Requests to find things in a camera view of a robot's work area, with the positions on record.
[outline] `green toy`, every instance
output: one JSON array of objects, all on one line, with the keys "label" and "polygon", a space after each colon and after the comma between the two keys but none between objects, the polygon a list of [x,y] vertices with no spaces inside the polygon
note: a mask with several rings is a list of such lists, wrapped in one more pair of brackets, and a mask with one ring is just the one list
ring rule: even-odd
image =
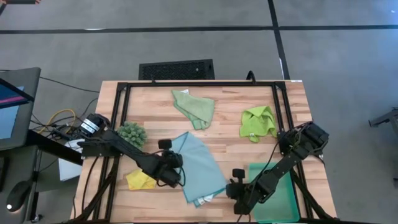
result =
[{"label": "green toy", "polygon": [[123,126],[118,129],[118,134],[127,142],[142,150],[144,143],[147,140],[145,129],[140,127],[135,122],[125,122]]}]

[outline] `wooden table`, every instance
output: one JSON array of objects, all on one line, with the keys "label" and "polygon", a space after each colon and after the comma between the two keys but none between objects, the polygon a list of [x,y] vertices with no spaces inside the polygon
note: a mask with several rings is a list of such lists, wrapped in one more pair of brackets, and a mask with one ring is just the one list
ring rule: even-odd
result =
[{"label": "wooden table", "polygon": [[[99,94],[96,113],[109,119],[117,83],[117,81],[103,82]],[[286,86],[294,125],[312,120],[303,83],[286,81]],[[189,89],[193,96],[212,98],[216,101],[213,121],[208,129],[195,131],[191,122],[174,108],[171,90],[185,89]],[[279,93],[279,98],[284,126],[289,127],[281,93]],[[147,152],[158,150],[157,141],[159,139],[173,139],[190,131],[208,146],[225,178],[229,179],[232,178],[232,169],[247,170],[250,163],[266,162],[271,155],[276,143],[275,138],[272,136],[262,137],[260,142],[255,144],[248,138],[240,138],[238,131],[242,112],[255,106],[264,105],[270,106],[275,111],[271,87],[134,87],[131,89],[127,121],[135,121],[146,129],[148,142],[144,146],[144,150]],[[120,123],[122,106],[123,101],[121,100],[117,125]],[[277,150],[272,161],[279,159],[281,159],[281,155]],[[89,158],[83,164],[75,198],[77,215],[81,213],[83,189],[93,161],[94,158]],[[89,180],[85,206],[97,191],[101,166],[102,158],[99,158]],[[309,191],[325,211],[335,217],[335,207],[323,164],[315,157],[310,156],[303,161],[303,167]],[[229,199],[225,192],[215,197],[211,203],[195,208],[191,204],[187,205],[180,187],[172,189],[167,186],[157,187],[154,190],[131,191],[128,189],[125,176],[135,169],[137,169],[137,165],[132,159],[127,156],[121,158],[111,222],[235,222],[238,218],[233,213],[235,201]],[[302,217],[306,217],[299,189],[297,189],[297,196]],[[100,218],[104,217],[107,198],[108,193],[105,192],[101,203]],[[247,219],[247,217],[242,217],[241,222],[246,222]]]}]

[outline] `lime green cloth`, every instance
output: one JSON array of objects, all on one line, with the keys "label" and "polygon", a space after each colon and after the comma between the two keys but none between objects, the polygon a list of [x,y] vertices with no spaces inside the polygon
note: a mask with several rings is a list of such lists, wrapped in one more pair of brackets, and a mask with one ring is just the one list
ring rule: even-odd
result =
[{"label": "lime green cloth", "polygon": [[258,106],[243,111],[240,137],[249,137],[259,142],[258,136],[266,136],[268,131],[276,137],[275,119],[269,106]]},{"label": "lime green cloth", "polygon": [[188,93],[172,90],[174,107],[183,113],[193,125],[195,130],[206,129],[210,126],[214,113],[214,100],[196,98]]}]

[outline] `gray floor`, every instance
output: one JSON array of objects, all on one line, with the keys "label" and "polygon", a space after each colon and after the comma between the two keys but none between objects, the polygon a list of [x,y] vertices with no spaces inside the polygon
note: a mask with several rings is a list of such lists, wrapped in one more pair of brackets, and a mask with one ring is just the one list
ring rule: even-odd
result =
[{"label": "gray floor", "polygon": [[[280,26],[398,24],[396,1],[275,1]],[[0,29],[92,29],[177,26],[270,26],[263,0],[51,0],[7,6]],[[314,120],[331,134],[328,180],[343,220],[396,223],[392,176],[398,139],[368,119],[397,106],[398,30],[281,32],[291,79],[304,81]],[[0,35],[0,68],[41,67],[42,76],[99,90],[102,80],[135,80],[140,63],[212,58],[217,79],[281,79],[272,31],[145,34]],[[34,113],[81,114],[94,93],[39,83]],[[95,103],[90,107],[94,111]],[[50,156],[43,163],[51,162]],[[57,179],[57,166],[46,176]],[[68,219],[76,179],[40,196],[41,223]]]}]

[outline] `green plastic bin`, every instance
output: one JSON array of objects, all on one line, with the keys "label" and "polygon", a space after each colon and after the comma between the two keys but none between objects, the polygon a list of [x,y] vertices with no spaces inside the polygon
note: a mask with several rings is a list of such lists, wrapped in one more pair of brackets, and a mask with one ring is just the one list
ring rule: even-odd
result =
[{"label": "green plastic bin", "polygon": [[[271,169],[275,164],[270,162],[267,169]],[[254,180],[265,165],[250,164],[249,181]],[[275,193],[266,202],[256,204],[254,218],[259,223],[297,222],[300,219],[289,172],[279,180]]]}]

